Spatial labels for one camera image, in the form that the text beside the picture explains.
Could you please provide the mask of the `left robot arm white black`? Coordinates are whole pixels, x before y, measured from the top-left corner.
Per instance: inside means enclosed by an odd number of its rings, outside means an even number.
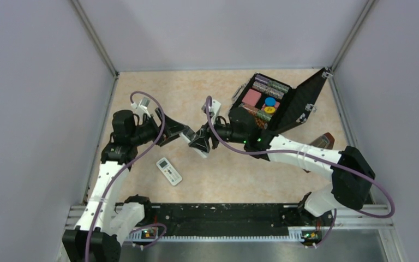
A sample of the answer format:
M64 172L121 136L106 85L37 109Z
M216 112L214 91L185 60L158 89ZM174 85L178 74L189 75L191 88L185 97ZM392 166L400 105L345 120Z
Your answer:
M186 125L155 113L161 120L144 113L143 123L135 122L137 114L120 110L113 114L110 140L101 152L97 181L83 214L72 229L65 230L62 243L69 261L119 261L122 245L139 225L148 225L153 211L147 207L149 198L134 196L119 213L115 212L119 190L129 174L132 161L138 160L138 148L151 142L163 146L179 137Z

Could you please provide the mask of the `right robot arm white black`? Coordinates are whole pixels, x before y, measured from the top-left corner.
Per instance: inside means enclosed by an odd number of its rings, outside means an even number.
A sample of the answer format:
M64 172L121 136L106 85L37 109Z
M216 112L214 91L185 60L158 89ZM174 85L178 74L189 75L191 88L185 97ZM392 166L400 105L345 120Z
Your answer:
M200 130L189 134L189 147L208 154L219 144L242 144L243 150L234 151L270 162L297 166L322 175L330 183L306 194L298 205L298 218L305 225L314 224L325 212L347 207L361 212L367 201L375 174L360 151L351 146L344 150L330 150L302 144L280 134L261 129L254 116L246 109L230 112L229 122L220 116L210 120Z

